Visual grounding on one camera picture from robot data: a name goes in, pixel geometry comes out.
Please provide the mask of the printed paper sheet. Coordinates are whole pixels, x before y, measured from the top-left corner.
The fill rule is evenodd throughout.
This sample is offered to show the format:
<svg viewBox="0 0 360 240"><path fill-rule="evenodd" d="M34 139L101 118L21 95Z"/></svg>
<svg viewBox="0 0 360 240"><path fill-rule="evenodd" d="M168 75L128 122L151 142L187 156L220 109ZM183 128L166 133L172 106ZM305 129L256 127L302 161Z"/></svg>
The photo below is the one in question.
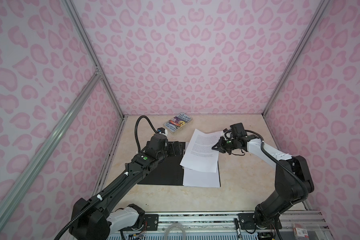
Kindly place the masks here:
<svg viewBox="0 0 360 240"><path fill-rule="evenodd" d="M217 166L214 173L210 172L198 172L183 167L183 186L185 187L198 187L198 188L220 188L220 172L219 166Z"/></svg>
<svg viewBox="0 0 360 240"><path fill-rule="evenodd" d="M215 173L218 168L219 151L212 150L223 132L205 134L195 129L180 165L203 173Z"/></svg>

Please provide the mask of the white and black folder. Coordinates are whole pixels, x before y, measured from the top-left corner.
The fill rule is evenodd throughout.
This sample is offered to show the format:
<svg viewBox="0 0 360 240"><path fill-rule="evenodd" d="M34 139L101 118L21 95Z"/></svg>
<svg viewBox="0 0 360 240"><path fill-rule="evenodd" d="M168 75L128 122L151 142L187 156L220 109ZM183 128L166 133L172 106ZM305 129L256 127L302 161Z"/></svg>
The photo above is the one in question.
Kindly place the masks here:
<svg viewBox="0 0 360 240"><path fill-rule="evenodd" d="M183 156L166 158L139 185L183 186L184 169L180 165Z"/></svg>

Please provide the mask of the colourful paperback book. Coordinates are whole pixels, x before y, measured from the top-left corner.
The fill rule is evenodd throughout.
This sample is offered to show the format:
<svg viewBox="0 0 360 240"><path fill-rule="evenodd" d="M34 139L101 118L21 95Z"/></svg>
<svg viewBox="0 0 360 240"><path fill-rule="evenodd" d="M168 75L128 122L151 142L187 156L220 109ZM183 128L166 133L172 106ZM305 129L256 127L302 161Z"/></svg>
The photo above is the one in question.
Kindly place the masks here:
<svg viewBox="0 0 360 240"><path fill-rule="evenodd" d="M193 118L191 116L185 113L180 113L165 122L164 128L166 128L169 133L175 134L187 126L192 121L192 119Z"/></svg>

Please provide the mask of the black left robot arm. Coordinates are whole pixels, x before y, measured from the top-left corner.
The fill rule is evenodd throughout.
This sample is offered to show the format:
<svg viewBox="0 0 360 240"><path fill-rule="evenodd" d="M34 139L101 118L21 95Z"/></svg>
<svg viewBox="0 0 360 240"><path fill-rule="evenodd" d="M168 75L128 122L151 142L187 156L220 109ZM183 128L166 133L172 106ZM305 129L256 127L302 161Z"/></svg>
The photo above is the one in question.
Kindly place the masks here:
<svg viewBox="0 0 360 240"><path fill-rule="evenodd" d="M75 203L71 220L56 235L57 240L65 232L77 240L106 240L114 226L108 218L119 201L159 164L184 154L182 143L170 142L164 128L153 131L151 140L145 147L137 146L137 154L116 179L90 199L81 198Z"/></svg>

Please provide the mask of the black marker pen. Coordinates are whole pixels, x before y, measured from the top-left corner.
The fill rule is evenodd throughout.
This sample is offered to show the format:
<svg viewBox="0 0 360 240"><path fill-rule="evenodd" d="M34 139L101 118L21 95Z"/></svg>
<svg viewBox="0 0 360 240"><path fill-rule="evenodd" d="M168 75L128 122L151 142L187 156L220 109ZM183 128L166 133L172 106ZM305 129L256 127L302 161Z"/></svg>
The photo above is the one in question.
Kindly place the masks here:
<svg viewBox="0 0 360 240"><path fill-rule="evenodd" d="M235 230L236 230L236 233L237 233L237 238L238 238L238 240L242 240L240 224L239 224L237 218L234 218L234 224L235 224Z"/></svg>

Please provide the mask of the clear box with label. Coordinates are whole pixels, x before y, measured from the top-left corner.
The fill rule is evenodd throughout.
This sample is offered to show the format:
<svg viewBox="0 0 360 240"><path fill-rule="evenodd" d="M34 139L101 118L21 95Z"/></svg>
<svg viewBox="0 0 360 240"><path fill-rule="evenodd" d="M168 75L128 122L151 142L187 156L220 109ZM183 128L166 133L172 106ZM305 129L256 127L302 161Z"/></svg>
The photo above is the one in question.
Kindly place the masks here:
<svg viewBox="0 0 360 240"><path fill-rule="evenodd" d="M293 223L292 227L296 240L309 240L308 230L304 225Z"/></svg>

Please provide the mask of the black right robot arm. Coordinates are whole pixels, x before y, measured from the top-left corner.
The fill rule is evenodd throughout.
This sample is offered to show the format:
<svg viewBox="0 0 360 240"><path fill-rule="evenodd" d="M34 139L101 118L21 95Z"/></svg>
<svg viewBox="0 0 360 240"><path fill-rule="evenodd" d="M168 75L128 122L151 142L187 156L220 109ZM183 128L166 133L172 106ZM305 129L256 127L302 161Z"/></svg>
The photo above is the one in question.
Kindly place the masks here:
<svg viewBox="0 0 360 240"><path fill-rule="evenodd" d="M275 190L254 210L253 224L257 228L277 226L284 212L304 202L315 189L304 157L292 156L267 145L263 136L246 130L242 123L223 130L212 150L228 155L234 150L240 150L242 155L251 153L275 168Z"/></svg>

